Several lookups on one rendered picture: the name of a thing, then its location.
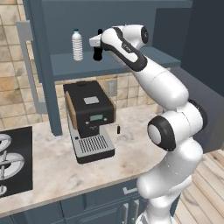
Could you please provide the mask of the blue cabinet door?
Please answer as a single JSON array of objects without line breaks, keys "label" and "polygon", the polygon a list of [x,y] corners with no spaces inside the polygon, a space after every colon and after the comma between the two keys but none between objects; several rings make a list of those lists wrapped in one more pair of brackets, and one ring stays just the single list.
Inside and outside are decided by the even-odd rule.
[{"label": "blue cabinet door", "polygon": [[224,97],[180,67],[172,68],[171,72],[187,87],[189,98],[206,111],[207,126],[194,139],[205,153],[220,149],[224,143]]},{"label": "blue cabinet door", "polygon": [[30,21],[33,36],[32,50],[38,75],[41,76],[51,131],[55,136],[62,135],[60,112],[54,85],[52,63],[42,0],[23,0],[26,18]]}]

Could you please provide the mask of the dark bottle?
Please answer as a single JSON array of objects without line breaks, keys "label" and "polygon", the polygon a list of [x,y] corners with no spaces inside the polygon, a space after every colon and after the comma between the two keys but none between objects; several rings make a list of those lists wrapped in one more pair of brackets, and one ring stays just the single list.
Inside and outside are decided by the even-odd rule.
[{"label": "dark bottle", "polygon": [[[102,34],[102,29],[98,30],[98,34]],[[102,59],[102,48],[101,47],[94,47],[93,59],[96,61],[100,61]]]}]

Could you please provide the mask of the black coffee machine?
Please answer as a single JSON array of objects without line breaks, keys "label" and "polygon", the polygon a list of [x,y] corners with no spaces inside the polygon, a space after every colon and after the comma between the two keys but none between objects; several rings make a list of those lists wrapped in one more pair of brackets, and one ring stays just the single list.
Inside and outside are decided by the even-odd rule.
[{"label": "black coffee machine", "polygon": [[74,153],[79,164],[111,158],[115,146],[105,129],[116,121],[116,105],[97,80],[63,86]]}]

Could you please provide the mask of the blue open wall cabinet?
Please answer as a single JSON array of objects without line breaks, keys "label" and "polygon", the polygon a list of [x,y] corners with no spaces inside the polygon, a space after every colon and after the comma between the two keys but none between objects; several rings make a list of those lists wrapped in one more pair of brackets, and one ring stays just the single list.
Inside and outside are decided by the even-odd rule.
[{"label": "blue open wall cabinet", "polygon": [[[93,59],[94,50],[88,40],[99,29],[113,25],[144,25],[149,42],[141,51],[157,63],[177,67],[180,60],[152,45],[158,9],[190,8],[192,0],[43,0],[46,35],[56,81],[119,74],[126,71],[109,52],[102,60]],[[78,29],[82,37],[83,60],[73,57],[72,36]]]}]

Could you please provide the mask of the blue closed wall cabinet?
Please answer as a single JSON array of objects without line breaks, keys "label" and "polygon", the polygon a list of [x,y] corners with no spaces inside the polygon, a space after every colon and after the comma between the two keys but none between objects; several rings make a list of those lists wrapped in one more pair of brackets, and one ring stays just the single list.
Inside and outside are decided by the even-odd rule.
[{"label": "blue closed wall cabinet", "polygon": [[224,0],[192,0],[190,8],[158,9],[152,45],[224,97]]}]

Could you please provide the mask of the black hob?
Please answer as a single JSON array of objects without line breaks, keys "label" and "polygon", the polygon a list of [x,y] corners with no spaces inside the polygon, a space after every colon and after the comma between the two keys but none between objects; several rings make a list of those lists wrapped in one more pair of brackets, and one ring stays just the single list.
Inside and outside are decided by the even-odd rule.
[{"label": "black hob", "polygon": [[32,188],[32,126],[0,131],[0,198]]}]

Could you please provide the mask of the grey wall socket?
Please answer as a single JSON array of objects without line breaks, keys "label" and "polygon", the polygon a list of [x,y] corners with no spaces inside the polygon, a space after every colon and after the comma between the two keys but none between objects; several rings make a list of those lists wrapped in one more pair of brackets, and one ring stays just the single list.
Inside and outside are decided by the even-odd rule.
[{"label": "grey wall socket", "polygon": [[116,80],[106,80],[105,90],[110,97],[116,96],[117,81]]}]

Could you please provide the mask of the clear plastic water bottle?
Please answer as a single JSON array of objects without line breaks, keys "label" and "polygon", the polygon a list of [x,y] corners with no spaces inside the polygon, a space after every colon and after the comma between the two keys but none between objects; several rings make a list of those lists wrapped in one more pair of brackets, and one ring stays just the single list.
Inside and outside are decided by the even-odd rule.
[{"label": "clear plastic water bottle", "polygon": [[73,30],[72,46],[73,46],[73,59],[75,61],[82,61],[83,60],[82,37],[78,29]]}]

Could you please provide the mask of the blue drawer front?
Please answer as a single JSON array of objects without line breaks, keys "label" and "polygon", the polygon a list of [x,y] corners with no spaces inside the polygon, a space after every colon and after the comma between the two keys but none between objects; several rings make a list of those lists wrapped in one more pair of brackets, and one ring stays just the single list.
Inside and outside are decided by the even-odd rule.
[{"label": "blue drawer front", "polygon": [[14,224],[64,224],[58,202],[15,213],[11,218]]},{"label": "blue drawer front", "polygon": [[134,193],[124,195],[123,188],[128,189],[137,188],[137,181],[135,179],[122,182],[116,185],[111,185],[102,189],[98,189],[92,192],[85,193],[83,195],[83,205],[85,209],[90,207],[98,207],[103,204],[111,203],[116,200],[122,200],[124,198],[129,198]]}]

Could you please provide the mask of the blue base cupboard door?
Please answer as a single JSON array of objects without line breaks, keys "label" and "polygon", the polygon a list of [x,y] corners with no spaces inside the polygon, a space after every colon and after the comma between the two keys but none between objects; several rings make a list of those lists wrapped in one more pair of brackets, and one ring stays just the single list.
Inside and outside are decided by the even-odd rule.
[{"label": "blue base cupboard door", "polygon": [[138,216],[144,211],[144,209],[147,206],[147,200],[142,198],[140,195],[135,195],[130,202],[130,224],[132,224],[132,218],[134,216],[134,200],[139,200],[139,210],[138,210]]},{"label": "blue base cupboard door", "polygon": [[123,204],[130,203],[128,199],[110,205],[93,209],[83,214],[65,218],[66,224],[122,224]]}]

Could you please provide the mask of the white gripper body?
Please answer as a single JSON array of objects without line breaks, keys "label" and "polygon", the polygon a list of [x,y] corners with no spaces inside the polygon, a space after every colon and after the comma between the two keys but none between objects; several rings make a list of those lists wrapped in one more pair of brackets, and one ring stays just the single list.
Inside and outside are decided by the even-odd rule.
[{"label": "white gripper body", "polygon": [[102,35],[101,35],[101,34],[98,34],[98,35],[92,37],[92,38],[89,40],[89,44],[90,44],[92,47],[100,47],[100,46],[101,46],[101,39],[102,39]]}]

